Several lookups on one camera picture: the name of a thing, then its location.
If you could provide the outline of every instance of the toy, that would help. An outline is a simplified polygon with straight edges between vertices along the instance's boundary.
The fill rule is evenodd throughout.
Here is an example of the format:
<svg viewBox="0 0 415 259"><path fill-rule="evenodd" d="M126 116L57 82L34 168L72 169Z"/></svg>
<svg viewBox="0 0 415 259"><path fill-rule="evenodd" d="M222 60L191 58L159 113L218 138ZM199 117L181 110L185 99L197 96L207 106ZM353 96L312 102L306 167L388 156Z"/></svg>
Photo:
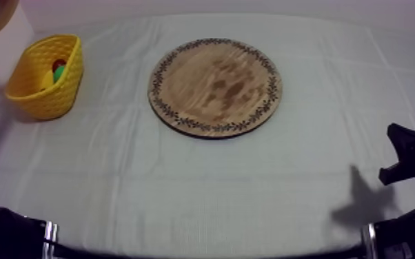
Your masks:
<svg viewBox="0 0 415 259"><path fill-rule="evenodd" d="M57 59L52 66L52 71L55 72L57 71L57 69L62 66L62 65L66 65L66 61L64 61L64 59Z"/></svg>
<svg viewBox="0 0 415 259"><path fill-rule="evenodd" d="M53 74L53 82L54 83L56 83L59 80L59 78L63 74L64 68L65 68L65 66L61 65L54 71L54 74Z"/></svg>
<svg viewBox="0 0 415 259"><path fill-rule="evenodd" d="M53 71L49 70L45 73L45 76L43 76L40 90L44 91L45 89L49 88L52 85L53 85Z"/></svg>

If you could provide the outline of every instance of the wooden spoon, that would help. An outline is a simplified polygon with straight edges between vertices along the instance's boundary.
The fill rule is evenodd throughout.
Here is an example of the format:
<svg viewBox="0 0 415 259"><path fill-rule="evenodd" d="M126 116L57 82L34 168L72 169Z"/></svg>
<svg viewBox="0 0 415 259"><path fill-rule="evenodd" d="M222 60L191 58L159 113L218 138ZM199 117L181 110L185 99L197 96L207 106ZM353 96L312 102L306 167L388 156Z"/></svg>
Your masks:
<svg viewBox="0 0 415 259"><path fill-rule="evenodd" d="M0 0L0 31L8 24L19 0Z"/></svg>

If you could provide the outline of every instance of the round wooden board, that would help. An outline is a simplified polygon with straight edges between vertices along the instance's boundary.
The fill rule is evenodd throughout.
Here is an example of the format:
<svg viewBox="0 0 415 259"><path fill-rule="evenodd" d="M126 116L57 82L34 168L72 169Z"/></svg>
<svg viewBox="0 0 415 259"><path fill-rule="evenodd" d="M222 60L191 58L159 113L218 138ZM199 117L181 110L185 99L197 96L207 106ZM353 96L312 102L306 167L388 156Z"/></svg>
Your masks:
<svg viewBox="0 0 415 259"><path fill-rule="evenodd" d="M229 39L199 39L165 55L148 98L175 130L201 138L244 134L264 123L281 100L281 78L262 52Z"/></svg>

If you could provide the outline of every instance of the wooden utensil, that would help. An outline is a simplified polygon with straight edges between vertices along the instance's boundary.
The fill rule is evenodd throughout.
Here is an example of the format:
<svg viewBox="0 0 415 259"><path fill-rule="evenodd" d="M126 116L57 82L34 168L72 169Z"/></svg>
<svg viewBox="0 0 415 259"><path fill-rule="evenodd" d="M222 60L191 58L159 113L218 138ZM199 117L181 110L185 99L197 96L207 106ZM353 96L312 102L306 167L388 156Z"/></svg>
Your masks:
<svg viewBox="0 0 415 259"><path fill-rule="evenodd" d="M200 39L165 55L148 98L175 130L201 138L244 134L278 107L281 78L262 52L229 39Z"/></svg>
<svg viewBox="0 0 415 259"><path fill-rule="evenodd" d="M0 0L0 31L8 24L19 0Z"/></svg>

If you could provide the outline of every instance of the red object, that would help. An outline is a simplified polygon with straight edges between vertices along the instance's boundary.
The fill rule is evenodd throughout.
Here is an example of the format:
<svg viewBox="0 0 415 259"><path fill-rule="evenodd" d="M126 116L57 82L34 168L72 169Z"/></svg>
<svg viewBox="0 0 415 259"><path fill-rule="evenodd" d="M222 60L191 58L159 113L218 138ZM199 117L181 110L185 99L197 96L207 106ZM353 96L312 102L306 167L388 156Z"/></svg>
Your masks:
<svg viewBox="0 0 415 259"><path fill-rule="evenodd" d="M62 65L66 65L66 61L63 59L57 59L52 66L53 72L57 71L57 68L61 67Z"/></svg>

